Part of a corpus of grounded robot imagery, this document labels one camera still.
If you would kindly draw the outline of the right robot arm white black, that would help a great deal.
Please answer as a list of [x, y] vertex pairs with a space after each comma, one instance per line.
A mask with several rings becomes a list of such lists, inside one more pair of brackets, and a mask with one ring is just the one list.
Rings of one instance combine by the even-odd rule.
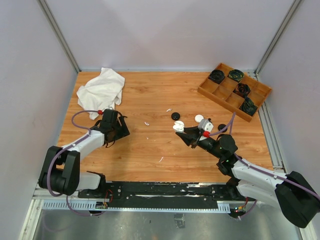
[[230, 134], [213, 139], [197, 126], [175, 126], [174, 130], [187, 146], [200, 147], [218, 159], [218, 169], [233, 182], [226, 188], [230, 199], [243, 196], [268, 204], [280, 209], [289, 222], [302, 229], [319, 213], [320, 196], [299, 172], [279, 173], [241, 158]]

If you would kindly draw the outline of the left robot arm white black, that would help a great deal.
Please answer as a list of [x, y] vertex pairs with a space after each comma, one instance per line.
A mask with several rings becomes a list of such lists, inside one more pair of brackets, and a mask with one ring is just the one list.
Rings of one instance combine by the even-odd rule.
[[[96, 113], [101, 115], [92, 127], [75, 123], [76, 116], [82, 113]], [[77, 140], [64, 146], [48, 148], [43, 166], [38, 178], [38, 185], [47, 189], [54, 197], [70, 196], [78, 191], [80, 186], [89, 189], [96, 198], [107, 193], [107, 185], [101, 182], [102, 175], [95, 172], [80, 173], [81, 161], [100, 147], [113, 145], [117, 140], [130, 135], [126, 116], [114, 109], [81, 110], [71, 118], [71, 123], [86, 130]]]

